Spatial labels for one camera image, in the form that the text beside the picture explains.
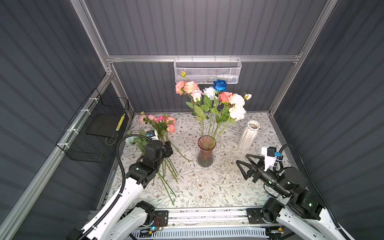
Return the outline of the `cream pink rose spray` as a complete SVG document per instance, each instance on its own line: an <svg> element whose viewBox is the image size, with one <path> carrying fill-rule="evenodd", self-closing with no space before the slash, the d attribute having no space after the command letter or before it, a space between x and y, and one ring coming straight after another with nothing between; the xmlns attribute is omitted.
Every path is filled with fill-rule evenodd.
<svg viewBox="0 0 384 240"><path fill-rule="evenodd" d="M252 94L244 94L244 96L236 93L231 93L229 97L228 105L239 105L245 108L246 101L249 101L252 98Z"/></svg>

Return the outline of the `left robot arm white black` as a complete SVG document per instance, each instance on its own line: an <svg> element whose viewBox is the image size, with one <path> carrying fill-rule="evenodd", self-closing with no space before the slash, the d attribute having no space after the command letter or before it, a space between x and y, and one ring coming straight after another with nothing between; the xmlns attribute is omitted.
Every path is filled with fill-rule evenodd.
<svg viewBox="0 0 384 240"><path fill-rule="evenodd" d="M129 205L157 175L163 159L173 154L170 141L151 140L143 158L130 166L119 191L81 230L73 229L68 240L124 240L141 226L150 226L155 207L141 201L123 216Z"/></svg>

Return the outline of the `white rose stem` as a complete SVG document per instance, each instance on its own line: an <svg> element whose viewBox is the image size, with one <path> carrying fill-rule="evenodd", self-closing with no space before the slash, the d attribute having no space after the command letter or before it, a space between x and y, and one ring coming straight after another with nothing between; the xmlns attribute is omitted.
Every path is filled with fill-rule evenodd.
<svg viewBox="0 0 384 240"><path fill-rule="evenodd" d="M219 97L217 95L217 91L214 87L208 87L203 90L204 95L204 105L206 106L205 109L208 110L211 114L210 116L210 127L209 129L212 131L209 136L214 137L215 136L215 127L216 127L216 120L217 120L217 107L219 105Z"/></svg>

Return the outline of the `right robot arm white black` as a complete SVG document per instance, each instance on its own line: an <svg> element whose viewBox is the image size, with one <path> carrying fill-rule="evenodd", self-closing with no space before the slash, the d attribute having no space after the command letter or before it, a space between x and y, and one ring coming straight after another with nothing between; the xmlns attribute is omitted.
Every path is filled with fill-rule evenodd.
<svg viewBox="0 0 384 240"><path fill-rule="evenodd" d="M260 210L248 208L250 224L264 221L278 223L304 240L352 240L340 224L336 224L321 200L306 189L308 179L298 169L286 167L280 173L265 169L265 158L247 154L247 162L236 161L245 180L263 182L286 203L270 197Z"/></svg>

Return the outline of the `pink glass vase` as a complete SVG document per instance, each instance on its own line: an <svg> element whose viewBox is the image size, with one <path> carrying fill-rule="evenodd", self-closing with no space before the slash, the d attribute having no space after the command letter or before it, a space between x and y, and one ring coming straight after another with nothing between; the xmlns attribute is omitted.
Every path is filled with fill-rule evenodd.
<svg viewBox="0 0 384 240"><path fill-rule="evenodd" d="M213 150L216 145L216 140L211 136L202 136L199 138L198 147L200 148L200 151L197 157L197 162L201 167L208 168L213 164Z"/></svg>

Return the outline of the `white ribbed ceramic vase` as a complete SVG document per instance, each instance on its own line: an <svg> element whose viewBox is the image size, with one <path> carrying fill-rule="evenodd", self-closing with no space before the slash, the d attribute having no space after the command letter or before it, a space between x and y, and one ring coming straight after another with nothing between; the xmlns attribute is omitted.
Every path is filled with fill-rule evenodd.
<svg viewBox="0 0 384 240"><path fill-rule="evenodd" d="M261 125L257 121L249 121L238 143L238 149L246 153L253 144Z"/></svg>

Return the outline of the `bunch of artificial flowers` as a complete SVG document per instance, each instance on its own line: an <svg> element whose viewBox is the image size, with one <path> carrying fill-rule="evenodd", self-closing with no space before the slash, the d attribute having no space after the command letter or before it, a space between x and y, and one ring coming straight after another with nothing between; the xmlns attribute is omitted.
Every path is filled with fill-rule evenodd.
<svg viewBox="0 0 384 240"><path fill-rule="evenodd" d="M128 145L133 145L138 150L140 150L142 156L145 154L145 147L149 144L149 140L145 139L145 137L147 137L146 131L156 130L159 135L159 141L163 143L165 143L166 141L170 141L169 134L174 133L176 131L176 119L167 114L157 117L155 115L141 112L139 117L139 123L140 125L143 125L146 128L139 130L138 135L136 137L131 136L127 138L126 142ZM171 144L172 149L180 154L180 150L172 142ZM161 183L163 184L164 189L168 197L170 198L172 205L174 205L177 196L168 181L166 180L167 173L171 174L172 178L175 181L178 181L178 173L176 167L170 158L165 158L163 160L163 163L161 164L161 170L158 173L158 177Z"/></svg>

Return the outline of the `blue artificial rose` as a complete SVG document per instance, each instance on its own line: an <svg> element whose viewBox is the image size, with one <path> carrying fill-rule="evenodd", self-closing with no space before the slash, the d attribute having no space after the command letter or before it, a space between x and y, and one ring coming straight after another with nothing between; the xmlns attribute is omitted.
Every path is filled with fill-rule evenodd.
<svg viewBox="0 0 384 240"><path fill-rule="evenodd" d="M223 113L229 102L231 93L227 92L227 83L224 80L214 81L214 98L211 113L214 115L215 122L217 124L213 136L216 138L217 132L223 123Z"/></svg>

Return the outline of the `cream rose stem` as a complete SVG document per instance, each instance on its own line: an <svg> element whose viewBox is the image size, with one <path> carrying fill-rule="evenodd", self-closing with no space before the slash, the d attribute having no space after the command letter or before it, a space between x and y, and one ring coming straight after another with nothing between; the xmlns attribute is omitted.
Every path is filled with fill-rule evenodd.
<svg viewBox="0 0 384 240"><path fill-rule="evenodd" d="M225 104L220 114L216 115L217 126L212 136L214 141L217 142L230 125L243 120L245 114L246 110L243 106Z"/></svg>

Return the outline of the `pink carnation stem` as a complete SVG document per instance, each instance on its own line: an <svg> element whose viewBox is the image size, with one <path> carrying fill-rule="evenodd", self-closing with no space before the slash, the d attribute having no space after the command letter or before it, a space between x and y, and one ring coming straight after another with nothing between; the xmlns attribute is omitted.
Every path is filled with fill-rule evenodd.
<svg viewBox="0 0 384 240"><path fill-rule="evenodd" d="M175 90L178 95L188 96L188 94L190 94L192 91L200 89L197 83L195 83L194 81L187 80L187 74L185 71L181 71L181 78L183 80L177 82L175 86Z"/></svg>

